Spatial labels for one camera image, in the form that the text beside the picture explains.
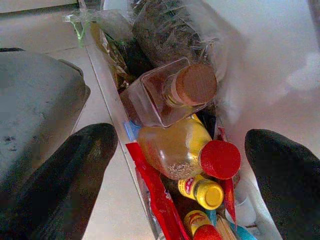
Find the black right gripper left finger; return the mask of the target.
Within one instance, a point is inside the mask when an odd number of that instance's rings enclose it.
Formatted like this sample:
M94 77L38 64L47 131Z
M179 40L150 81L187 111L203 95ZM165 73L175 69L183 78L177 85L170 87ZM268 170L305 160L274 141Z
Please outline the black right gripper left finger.
M13 182L14 172L0 185L1 239L82 239L117 145L112 124L91 124L69 136L21 185Z

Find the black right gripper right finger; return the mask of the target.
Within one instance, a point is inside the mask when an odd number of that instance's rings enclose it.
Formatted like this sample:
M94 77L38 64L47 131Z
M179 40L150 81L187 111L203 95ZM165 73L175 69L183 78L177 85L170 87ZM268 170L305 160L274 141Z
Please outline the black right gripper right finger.
M251 129L244 142L264 203L284 240L320 238L320 160L275 131Z

